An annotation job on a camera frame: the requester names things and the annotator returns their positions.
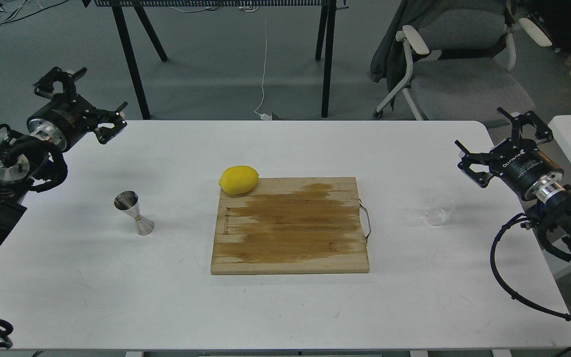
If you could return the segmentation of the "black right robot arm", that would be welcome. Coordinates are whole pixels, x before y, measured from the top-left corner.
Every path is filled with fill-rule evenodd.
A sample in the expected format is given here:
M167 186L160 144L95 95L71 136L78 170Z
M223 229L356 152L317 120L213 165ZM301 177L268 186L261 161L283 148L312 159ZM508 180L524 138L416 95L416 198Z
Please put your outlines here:
M548 253L571 262L571 186L561 185L564 170L554 163L538 145L551 142L553 132L533 111L510 114L498 108L512 125L509 138L489 152L470 152L460 141L458 168L481 188L498 177L523 201L535 201L532 208L518 213L501 226L490 249L490 268L494 278L510 298L532 309L571 321L564 314L534 303L510 287L496 266L496 248L503 235L519 224L535 229L538 242Z

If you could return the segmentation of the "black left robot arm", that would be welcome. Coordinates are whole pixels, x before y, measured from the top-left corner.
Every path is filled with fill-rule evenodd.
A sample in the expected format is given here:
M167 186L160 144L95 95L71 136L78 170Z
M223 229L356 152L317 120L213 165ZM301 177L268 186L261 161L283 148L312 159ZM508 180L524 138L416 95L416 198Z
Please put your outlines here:
M66 151L88 133L106 144L127 125L123 116L127 102L107 111L77 93L75 83L86 71L70 73L54 67L34 84L34 93L48 103L28 118L28 133L0 124L0 246L26 211L25 195L54 189L65 181Z

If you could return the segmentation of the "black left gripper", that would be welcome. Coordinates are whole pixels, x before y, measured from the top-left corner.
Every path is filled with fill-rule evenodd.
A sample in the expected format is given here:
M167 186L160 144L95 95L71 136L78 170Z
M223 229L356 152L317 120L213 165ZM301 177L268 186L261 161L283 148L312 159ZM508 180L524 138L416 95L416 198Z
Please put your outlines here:
M75 82L86 72L86 67L73 74L54 67L34 84L34 94L50 102L27 120L31 135L50 141L66 152L88 132L94 133L98 142L105 145L123 131L127 126L123 116L127 102L120 104L116 110L107 111L79 99ZM55 92L54 83L61 84L60 93Z

